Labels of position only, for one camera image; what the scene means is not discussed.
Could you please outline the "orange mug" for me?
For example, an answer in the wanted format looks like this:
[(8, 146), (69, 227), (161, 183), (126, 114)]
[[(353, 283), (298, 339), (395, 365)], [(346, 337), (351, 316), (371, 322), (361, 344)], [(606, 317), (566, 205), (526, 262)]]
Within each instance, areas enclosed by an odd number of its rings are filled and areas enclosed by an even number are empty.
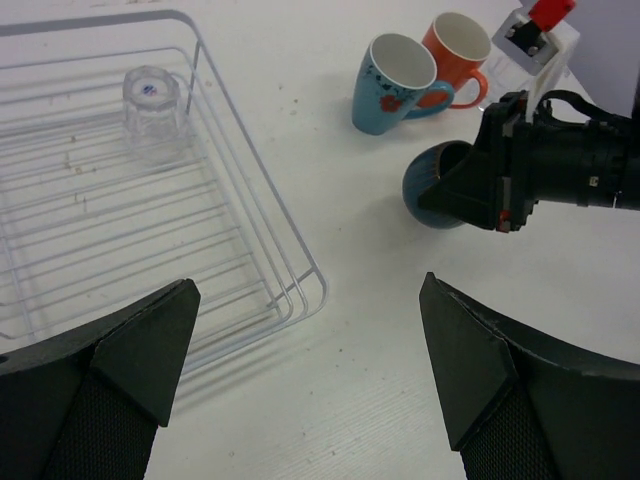
[(434, 57), (438, 81), (448, 83), (454, 93), (471, 80), (478, 87), (473, 100), (451, 102), (450, 109), (476, 107), (486, 98), (489, 82), (481, 66), (491, 52), (491, 40), (480, 24), (464, 14), (444, 12), (434, 18), (421, 43)]

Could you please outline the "light blue floral mug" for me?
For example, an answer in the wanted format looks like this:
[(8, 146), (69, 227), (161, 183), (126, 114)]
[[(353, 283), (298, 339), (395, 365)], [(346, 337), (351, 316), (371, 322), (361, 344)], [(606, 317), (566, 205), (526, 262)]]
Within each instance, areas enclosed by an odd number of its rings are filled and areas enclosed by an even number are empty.
[(403, 120), (448, 109), (455, 90), (437, 75), (436, 60), (421, 43), (398, 33), (376, 36), (357, 74), (353, 125), (363, 133), (382, 135)]

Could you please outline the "dark blue squat mug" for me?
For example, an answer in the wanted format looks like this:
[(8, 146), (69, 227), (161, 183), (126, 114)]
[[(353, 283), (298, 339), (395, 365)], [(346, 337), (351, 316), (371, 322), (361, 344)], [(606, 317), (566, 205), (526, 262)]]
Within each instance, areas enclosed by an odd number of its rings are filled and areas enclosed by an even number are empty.
[(419, 197), (453, 169), (470, 148), (470, 143), (461, 140), (443, 142), (420, 153), (407, 167), (402, 179), (402, 198), (409, 213), (420, 224), (438, 230), (463, 225), (451, 216), (420, 208)]

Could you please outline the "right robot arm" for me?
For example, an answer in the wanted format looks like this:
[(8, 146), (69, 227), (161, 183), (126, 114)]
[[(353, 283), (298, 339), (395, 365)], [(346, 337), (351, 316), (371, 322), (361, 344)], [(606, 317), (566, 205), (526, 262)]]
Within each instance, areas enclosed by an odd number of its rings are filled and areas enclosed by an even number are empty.
[(539, 201), (636, 210), (639, 117), (609, 113), (568, 90), (511, 92), (483, 113), (474, 143), (441, 143), (405, 171), (402, 196), (421, 224), (510, 233)]

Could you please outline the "clear glass with sticker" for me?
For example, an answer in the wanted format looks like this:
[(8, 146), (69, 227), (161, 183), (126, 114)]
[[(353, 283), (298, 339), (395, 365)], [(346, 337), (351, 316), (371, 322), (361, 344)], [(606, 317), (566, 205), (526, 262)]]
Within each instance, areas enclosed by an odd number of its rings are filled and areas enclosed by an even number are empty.
[(480, 67), (479, 74), (487, 84), (486, 94), (477, 105), (480, 111), (498, 102), (506, 93), (528, 90), (533, 79), (531, 74), (500, 50), (489, 55)]

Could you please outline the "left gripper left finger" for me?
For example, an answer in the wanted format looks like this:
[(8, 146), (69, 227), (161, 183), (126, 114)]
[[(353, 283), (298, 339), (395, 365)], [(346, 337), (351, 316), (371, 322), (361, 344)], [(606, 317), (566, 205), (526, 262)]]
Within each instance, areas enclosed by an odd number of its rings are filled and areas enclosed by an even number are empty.
[(200, 304), (191, 279), (1, 356), (4, 479), (141, 479)]

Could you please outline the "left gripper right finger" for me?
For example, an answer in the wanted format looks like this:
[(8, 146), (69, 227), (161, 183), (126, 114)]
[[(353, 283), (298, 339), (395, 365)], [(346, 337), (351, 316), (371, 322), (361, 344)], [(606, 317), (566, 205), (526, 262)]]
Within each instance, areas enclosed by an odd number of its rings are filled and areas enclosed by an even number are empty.
[(500, 314), (433, 274), (423, 330), (469, 479), (635, 479), (639, 368)]

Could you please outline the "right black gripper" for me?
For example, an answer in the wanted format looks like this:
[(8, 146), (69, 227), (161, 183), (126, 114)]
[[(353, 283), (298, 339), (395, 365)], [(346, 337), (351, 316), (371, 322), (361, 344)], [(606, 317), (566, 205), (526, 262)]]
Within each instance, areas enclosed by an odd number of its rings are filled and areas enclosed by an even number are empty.
[(551, 102), (525, 120), (528, 94), (508, 93), (482, 117), (474, 145), (419, 207), (485, 230), (517, 231), (539, 201), (585, 206), (590, 153), (587, 122), (557, 119)]

